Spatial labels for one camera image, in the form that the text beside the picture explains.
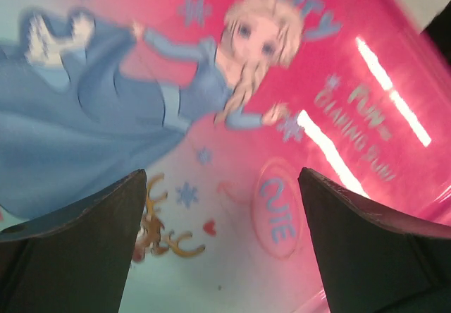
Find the blue dress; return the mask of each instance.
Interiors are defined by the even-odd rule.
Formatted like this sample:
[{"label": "blue dress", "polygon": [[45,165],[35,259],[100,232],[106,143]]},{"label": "blue dress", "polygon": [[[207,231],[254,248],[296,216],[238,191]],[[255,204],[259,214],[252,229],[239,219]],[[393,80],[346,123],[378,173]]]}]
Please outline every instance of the blue dress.
[{"label": "blue dress", "polygon": [[[72,32],[80,13],[94,19],[85,49],[62,55],[62,68],[30,64],[24,53],[35,15],[55,37]],[[183,140],[190,126],[221,111],[232,94],[215,64],[216,44],[173,44],[152,30],[145,42],[162,56],[196,61],[187,87],[129,78],[119,71],[135,39],[121,27],[78,9],[68,18],[29,11],[20,41],[0,44],[0,205],[33,219],[94,194],[146,168]],[[242,108],[231,128],[261,126]]]}]

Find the brown antler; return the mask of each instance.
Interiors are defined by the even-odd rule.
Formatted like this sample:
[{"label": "brown antler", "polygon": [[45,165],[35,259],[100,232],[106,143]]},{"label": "brown antler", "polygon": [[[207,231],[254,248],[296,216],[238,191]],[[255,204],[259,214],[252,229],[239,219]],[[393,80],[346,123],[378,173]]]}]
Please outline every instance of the brown antler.
[{"label": "brown antler", "polygon": [[190,250],[190,251],[182,250],[178,246],[178,244],[180,244],[180,242],[182,240],[188,240],[188,239],[192,238],[191,232],[184,232],[184,233],[180,234],[178,236],[178,238],[175,240],[171,239],[171,236],[173,234],[174,234],[174,231],[171,231],[171,232],[169,232],[169,234],[162,236],[161,242],[166,243],[172,249],[172,251],[179,257],[191,258],[191,257],[195,257],[195,256],[201,254],[203,251],[205,251],[205,245],[200,245],[198,248],[195,248],[194,250]]},{"label": "brown antler", "polygon": [[151,198],[150,191],[155,186],[155,184],[164,179],[164,173],[157,174],[154,176],[149,182],[147,182],[147,197],[146,197],[146,208],[147,208],[147,216],[153,216],[156,213],[160,212],[160,209],[156,209],[155,205],[164,202],[168,199],[168,193],[164,192],[159,197]]}]

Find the dress sleeve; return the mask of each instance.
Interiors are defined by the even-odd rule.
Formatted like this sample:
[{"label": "dress sleeve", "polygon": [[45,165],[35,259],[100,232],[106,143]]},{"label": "dress sleeve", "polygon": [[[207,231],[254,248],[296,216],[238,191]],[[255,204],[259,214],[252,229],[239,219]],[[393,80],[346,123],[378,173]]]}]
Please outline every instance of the dress sleeve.
[{"label": "dress sleeve", "polygon": [[235,130],[250,130],[252,128],[260,128],[263,123],[262,115],[259,113],[244,113],[244,106],[230,113],[225,119],[225,124],[229,128]]},{"label": "dress sleeve", "polygon": [[201,61],[208,57],[206,47],[201,44],[177,44],[152,29],[147,29],[144,34],[147,46],[157,51],[162,56],[185,61]]}]

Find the cartoon princess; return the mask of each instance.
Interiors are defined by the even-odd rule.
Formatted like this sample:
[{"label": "cartoon princess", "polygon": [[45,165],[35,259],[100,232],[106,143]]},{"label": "cartoon princess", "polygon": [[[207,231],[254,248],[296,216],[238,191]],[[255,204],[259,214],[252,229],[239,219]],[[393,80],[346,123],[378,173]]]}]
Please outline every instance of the cartoon princess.
[{"label": "cartoon princess", "polygon": [[[197,45],[81,9],[67,21],[30,11],[19,44],[0,45],[0,205],[32,219],[92,195],[162,158],[207,114],[232,129],[273,125],[287,115],[284,104],[263,114],[243,109],[271,66],[290,65],[302,28],[289,0],[239,0],[219,44]],[[137,39],[197,62],[192,82],[122,74]]]}]

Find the red heart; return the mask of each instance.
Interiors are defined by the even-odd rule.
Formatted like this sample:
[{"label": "red heart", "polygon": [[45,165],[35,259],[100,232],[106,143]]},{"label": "red heart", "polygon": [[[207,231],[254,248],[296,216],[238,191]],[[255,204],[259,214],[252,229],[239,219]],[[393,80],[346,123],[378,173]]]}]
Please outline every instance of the red heart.
[{"label": "red heart", "polygon": [[216,237],[216,229],[214,227],[215,225],[216,223],[214,222],[214,220],[207,221],[204,224],[205,233],[211,235],[212,237]]}]

